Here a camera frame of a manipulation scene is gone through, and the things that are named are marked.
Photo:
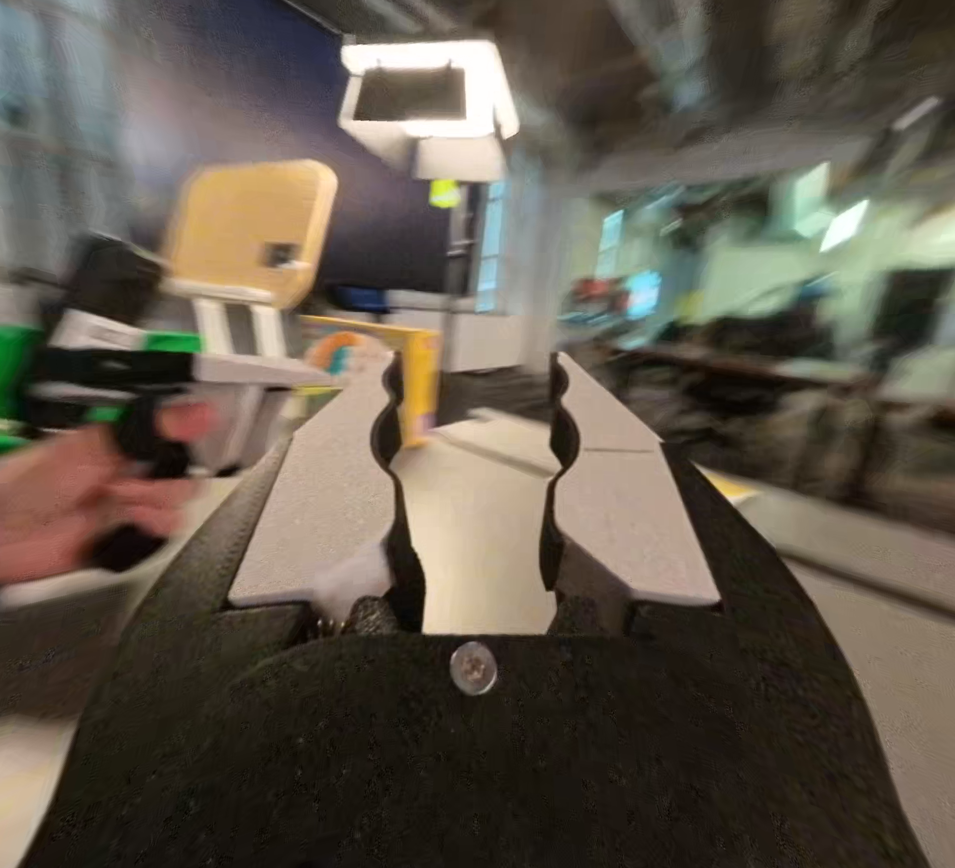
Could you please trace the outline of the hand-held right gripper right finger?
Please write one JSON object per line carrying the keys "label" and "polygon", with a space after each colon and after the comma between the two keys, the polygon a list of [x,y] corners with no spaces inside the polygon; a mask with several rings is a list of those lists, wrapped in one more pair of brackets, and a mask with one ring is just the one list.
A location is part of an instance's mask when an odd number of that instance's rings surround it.
{"label": "hand-held right gripper right finger", "polygon": [[715,611],[721,595],[661,438],[563,351],[551,356],[543,586],[558,612],[627,633],[643,606]]}

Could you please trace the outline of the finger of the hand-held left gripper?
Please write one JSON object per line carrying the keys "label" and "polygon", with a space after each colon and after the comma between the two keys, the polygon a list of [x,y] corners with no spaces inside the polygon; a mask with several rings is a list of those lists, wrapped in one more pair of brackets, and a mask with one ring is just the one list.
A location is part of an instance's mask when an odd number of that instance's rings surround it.
{"label": "finger of the hand-held left gripper", "polygon": [[250,385],[277,388],[325,386],[328,373],[303,360],[236,354],[191,355],[191,382],[208,385]]}

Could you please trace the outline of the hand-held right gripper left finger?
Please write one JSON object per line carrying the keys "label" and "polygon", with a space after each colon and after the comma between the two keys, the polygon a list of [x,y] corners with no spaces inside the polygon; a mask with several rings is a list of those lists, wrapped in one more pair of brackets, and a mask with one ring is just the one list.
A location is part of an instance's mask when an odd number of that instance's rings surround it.
{"label": "hand-held right gripper left finger", "polygon": [[426,581],[404,494],[402,362],[378,351],[294,432],[228,592],[234,607],[302,602],[345,623],[358,599],[382,598],[399,627],[423,628]]}

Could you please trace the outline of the green plastic bin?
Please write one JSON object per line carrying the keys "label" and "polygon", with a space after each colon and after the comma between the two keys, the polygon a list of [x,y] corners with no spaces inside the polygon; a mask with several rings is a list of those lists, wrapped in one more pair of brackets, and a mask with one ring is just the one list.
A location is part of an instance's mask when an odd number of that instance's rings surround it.
{"label": "green plastic bin", "polygon": [[[28,430],[22,402],[26,372],[41,332],[30,325],[1,325],[1,455],[14,452],[36,437]],[[193,332],[147,331],[143,350],[200,352],[201,337]]]}

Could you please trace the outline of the yellow toy set box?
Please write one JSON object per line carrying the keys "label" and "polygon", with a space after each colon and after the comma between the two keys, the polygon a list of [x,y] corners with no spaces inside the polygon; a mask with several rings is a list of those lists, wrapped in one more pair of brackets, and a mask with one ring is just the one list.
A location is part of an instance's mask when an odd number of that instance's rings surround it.
{"label": "yellow toy set box", "polygon": [[325,376],[306,394],[341,391],[388,350],[400,357],[402,365],[399,417],[403,446],[416,448],[426,442],[436,416],[440,358],[437,331],[327,315],[302,315],[299,322],[303,359]]}

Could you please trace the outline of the person's left hand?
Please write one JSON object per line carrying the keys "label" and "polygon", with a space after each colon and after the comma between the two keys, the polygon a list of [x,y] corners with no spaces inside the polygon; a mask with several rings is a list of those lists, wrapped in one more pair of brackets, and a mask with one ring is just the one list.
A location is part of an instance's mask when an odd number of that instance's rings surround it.
{"label": "person's left hand", "polygon": [[76,572],[123,525],[167,539],[197,491],[190,477],[148,480],[115,446],[108,424],[86,424],[6,456],[1,466],[1,583]]}

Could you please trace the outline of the wooden book stand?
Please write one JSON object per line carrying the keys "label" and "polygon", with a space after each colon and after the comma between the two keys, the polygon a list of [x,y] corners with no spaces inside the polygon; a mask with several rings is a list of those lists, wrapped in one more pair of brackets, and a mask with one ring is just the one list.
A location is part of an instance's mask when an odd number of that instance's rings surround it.
{"label": "wooden book stand", "polygon": [[285,315],[314,285],[339,180],[313,159],[197,171],[165,234],[168,293],[188,301],[204,349],[233,353],[228,308],[250,313],[253,352],[288,356]]}

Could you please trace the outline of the black light stand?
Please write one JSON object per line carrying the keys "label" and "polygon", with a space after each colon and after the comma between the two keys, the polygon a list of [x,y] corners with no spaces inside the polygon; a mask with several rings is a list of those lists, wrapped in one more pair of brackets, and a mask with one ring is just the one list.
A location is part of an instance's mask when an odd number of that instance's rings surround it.
{"label": "black light stand", "polygon": [[473,184],[460,184],[457,202],[448,209],[445,294],[451,302],[464,297],[467,292],[475,250],[478,198]]}

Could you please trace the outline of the large dark monitor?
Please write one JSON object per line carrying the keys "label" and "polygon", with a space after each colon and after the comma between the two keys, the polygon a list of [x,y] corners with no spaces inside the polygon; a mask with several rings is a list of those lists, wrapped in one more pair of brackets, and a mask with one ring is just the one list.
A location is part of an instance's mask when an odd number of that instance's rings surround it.
{"label": "large dark monitor", "polygon": [[123,142],[144,241],[198,169],[309,158],[338,191],[321,283],[440,293],[449,211],[343,131],[340,38],[281,0],[121,0]]}

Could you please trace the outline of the studio light panel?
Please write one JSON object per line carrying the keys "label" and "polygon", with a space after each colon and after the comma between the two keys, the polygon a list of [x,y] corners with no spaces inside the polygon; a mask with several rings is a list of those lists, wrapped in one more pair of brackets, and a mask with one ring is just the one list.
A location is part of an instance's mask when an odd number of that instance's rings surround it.
{"label": "studio light panel", "polygon": [[505,177],[520,123],[493,41],[348,38],[340,58],[348,83],[338,124],[377,158],[420,181]]}

